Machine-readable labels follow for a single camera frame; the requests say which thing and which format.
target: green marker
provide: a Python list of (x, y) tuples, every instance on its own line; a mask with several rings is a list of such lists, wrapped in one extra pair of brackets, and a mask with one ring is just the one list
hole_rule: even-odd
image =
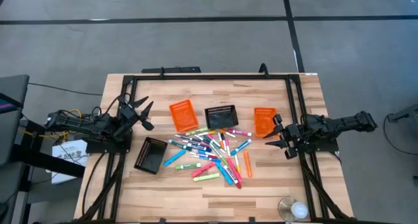
[(177, 165), (176, 170), (188, 169), (188, 168), (200, 168), (202, 167), (201, 163), (187, 164), (187, 165)]
[(221, 152), (218, 151), (218, 148), (215, 147), (213, 144), (209, 144), (209, 146), (215, 151), (215, 153), (219, 156), (219, 158), (222, 160), (222, 162), (225, 165), (228, 165), (227, 161), (225, 160), (225, 158), (223, 158), (223, 156), (221, 155)]
[(196, 130), (194, 130), (192, 132), (188, 132), (185, 135), (186, 136), (195, 135), (196, 133), (204, 132), (204, 131), (207, 131), (207, 130), (209, 130), (209, 129), (207, 127), (204, 127), (204, 128), (201, 128), (201, 129), (196, 129)]
[(212, 179), (212, 178), (219, 178), (219, 173), (217, 172), (215, 174), (209, 174), (206, 176), (196, 177), (193, 179), (193, 181), (198, 182), (198, 181), (203, 181), (203, 180)]

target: black stand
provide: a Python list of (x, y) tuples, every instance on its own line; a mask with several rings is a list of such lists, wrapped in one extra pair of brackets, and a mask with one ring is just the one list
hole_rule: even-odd
[(15, 144), (13, 146), (10, 155), (11, 162), (20, 161), (26, 165), (45, 168), (53, 172), (67, 174), (77, 178), (83, 177), (83, 166), (39, 152), (42, 138), (37, 135), (43, 135), (45, 133), (44, 127), (28, 121), (25, 130), (32, 133), (33, 136), (25, 135), (20, 145)]

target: wooden table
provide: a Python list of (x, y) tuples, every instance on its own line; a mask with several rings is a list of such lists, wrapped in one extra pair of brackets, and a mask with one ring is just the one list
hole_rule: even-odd
[[(114, 97), (120, 94), (122, 79), (122, 74), (108, 75), (101, 108), (107, 108)], [(300, 74), (300, 79), (308, 113), (327, 115), (318, 76)], [(150, 99), (145, 102), (145, 106), (149, 101), (154, 101), (150, 121), (155, 129), (146, 131), (140, 123), (133, 127), (131, 151), (127, 154), (123, 171), (117, 222), (159, 221), (160, 217), (167, 221), (248, 221), (249, 216), (255, 217), (257, 221), (281, 221), (283, 219), (278, 213), (278, 203), (282, 198), (293, 197), (306, 203), (299, 160), (287, 160), (284, 150), (265, 145), (265, 142), (275, 139), (251, 138), (253, 143), (247, 150), (253, 170), (252, 178), (247, 176), (244, 154), (238, 154), (244, 179), (242, 189), (227, 185), (222, 177), (193, 182), (193, 170), (175, 170), (174, 166), (193, 162), (206, 164), (206, 161), (192, 158), (188, 154), (168, 167), (161, 165), (158, 175), (133, 168), (147, 136), (159, 140), (175, 139), (176, 130), (169, 105), (185, 99), (191, 99), (199, 127), (206, 126), (205, 108), (228, 104), (235, 105), (239, 120), (236, 128), (243, 131), (254, 132), (254, 107), (275, 107), (283, 118), (283, 125), (290, 124), (291, 113), (284, 80), (141, 80), (137, 88), (135, 99), (149, 95)], [(298, 106), (295, 89), (293, 94)], [(116, 114), (116, 107), (115, 104), (109, 113)], [(232, 148), (247, 139), (244, 136), (229, 138)], [(177, 152), (177, 147), (169, 145), (164, 160)], [(81, 216), (84, 189), (98, 157), (92, 155), (88, 160), (74, 218)], [(317, 157), (325, 190), (343, 212), (352, 216), (340, 163), (329, 153), (317, 153)], [(93, 175), (86, 198), (87, 208), (102, 189), (106, 162), (107, 155)], [(218, 171), (214, 167), (209, 172)], [(312, 189), (317, 216), (320, 216), (317, 193)], [(107, 198), (105, 217), (110, 215), (112, 194), (113, 191)]]

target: yellow marker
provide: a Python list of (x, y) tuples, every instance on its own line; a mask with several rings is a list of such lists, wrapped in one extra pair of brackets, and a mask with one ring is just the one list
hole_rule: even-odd
[(240, 164), (238, 163), (238, 156), (235, 155), (235, 163), (236, 163), (236, 169), (239, 173), (241, 173)]

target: blue marker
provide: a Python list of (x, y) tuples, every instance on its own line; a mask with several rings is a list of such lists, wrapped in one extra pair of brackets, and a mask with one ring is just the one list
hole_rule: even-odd
[(199, 159), (205, 159), (205, 160), (209, 160), (209, 161), (213, 161), (213, 162), (221, 162), (220, 159), (214, 159), (214, 158), (210, 158), (210, 157), (206, 157), (206, 156), (201, 156), (201, 155), (194, 155), (194, 158), (199, 158)]
[(173, 156), (170, 159), (168, 159), (167, 161), (165, 161), (164, 166), (165, 167), (169, 166), (171, 163), (173, 163), (176, 159), (180, 158), (184, 154), (185, 154), (185, 150), (181, 150), (175, 156)]
[(238, 153), (240, 150), (244, 149), (246, 146), (248, 146), (251, 143), (251, 139), (246, 140), (245, 142), (243, 142), (241, 144), (241, 146), (239, 146), (237, 149), (231, 151), (231, 155), (235, 155), (236, 153)]
[(225, 169), (222, 168), (221, 163), (217, 162), (217, 163), (215, 163), (215, 165), (216, 165), (217, 169), (219, 169), (219, 171), (222, 173), (222, 175), (225, 178), (225, 180), (227, 181), (227, 183), (229, 185), (232, 185), (234, 182), (231, 180), (231, 177), (229, 177), (229, 175), (227, 174)]
[(187, 144), (187, 146), (190, 146), (191, 148), (195, 148), (195, 149), (198, 149), (198, 150), (203, 150), (203, 151), (206, 151), (206, 152), (211, 152), (212, 151), (211, 148), (208, 148), (206, 146), (199, 146), (199, 145), (192, 144), (192, 143)]

